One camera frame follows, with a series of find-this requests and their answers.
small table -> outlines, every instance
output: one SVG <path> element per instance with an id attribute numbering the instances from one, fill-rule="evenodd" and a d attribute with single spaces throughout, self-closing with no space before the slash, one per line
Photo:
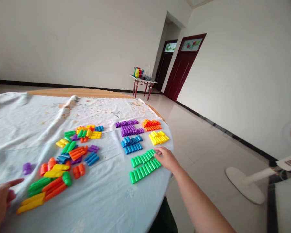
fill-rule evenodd
<path id="1" fill-rule="evenodd" d="M 145 85 L 145 94 L 146 94 L 146 89 L 149 86 L 149 89 L 150 89 L 149 90 L 149 95 L 148 95 L 148 99 L 146 100 L 146 101 L 149 101 L 149 97 L 150 97 L 150 94 L 151 94 L 151 90 L 152 90 L 153 84 L 154 83 L 158 84 L 158 82 L 155 82 L 155 81 L 147 81 L 147 80 L 143 80 L 143 79 L 140 79 L 140 78 L 136 78 L 136 77 L 132 76 L 131 74 L 129 76 L 132 77 L 135 80 L 135 82 L 134 82 L 134 89 L 133 89 L 133 96 L 135 94 L 135 98 L 136 98 L 138 86 Z"/>

floor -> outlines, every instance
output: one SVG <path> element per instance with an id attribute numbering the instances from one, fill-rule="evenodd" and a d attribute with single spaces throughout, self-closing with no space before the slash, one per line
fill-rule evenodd
<path id="1" fill-rule="evenodd" d="M 46 89 L 0 85 L 0 93 Z M 137 98 L 146 101 L 143 94 Z M 224 170 L 234 166 L 250 175 L 268 167 L 268 161 L 238 141 L 208 124 L 164 95 L 154 94 L 148 102 L 166 120 L 174 140 L 174 155 L 205 194 L 213 201 L 236 232 L 266 232 L 267 205 L 248 201 L 226 177 Z M 257 185 L 267 197 L 268 180 Z M 171 178 L 166 197 L 178 231 L 193 233 L 177 183 Z"/>

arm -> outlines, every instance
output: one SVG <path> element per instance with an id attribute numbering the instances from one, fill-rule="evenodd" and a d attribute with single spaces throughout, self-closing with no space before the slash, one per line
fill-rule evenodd
<path id="1" fill-rule="evenodd" d="M 155 158 L 175 176 L 195 230 L 199 233 L 235 232 L 216 206 L 180 166 L 171 151 L 165 147 L 157 147 L 154 150 Z"/>

door window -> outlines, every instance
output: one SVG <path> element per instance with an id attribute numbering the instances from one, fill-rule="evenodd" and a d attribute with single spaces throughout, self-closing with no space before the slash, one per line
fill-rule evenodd
<path id="1" fill-rule="evenodd" d="M 167 43 L 164 52 L 174 52 L 177 43 Z"/>
<path id="2" fill-rule="evenodd" d="M 183 45 L 182 45 L 182 48 L 181 48 L 181 52 L 197 51 L 202 40 L 203 40 L 203 38 L 193 39 L 193 40 L 185 40 L 183 42 Z"/>

wooden door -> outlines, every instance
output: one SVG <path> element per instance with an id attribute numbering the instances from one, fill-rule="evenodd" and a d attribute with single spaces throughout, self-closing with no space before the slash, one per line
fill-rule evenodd
<path id="1" fill-rule="evenodd" d="M 176 44 L 177 44 L 177 40 L 165 41 L 163 52 L 158 64 L 156 77 L 155 77 L 155 81 L 158 82 L 158 84 L 154 85 L 154 88 L 159 91 L 162 90 L 165 77 L 167 74 L 167 70 L 169 68 L 172 55 L 174 54 L 174 48 L 176 47 Z"/>
<path id="2" fill-rule="evenodd" d="M 172 67 L 164 95 L 176 101 L 206 34 L 184 37 Z"/>

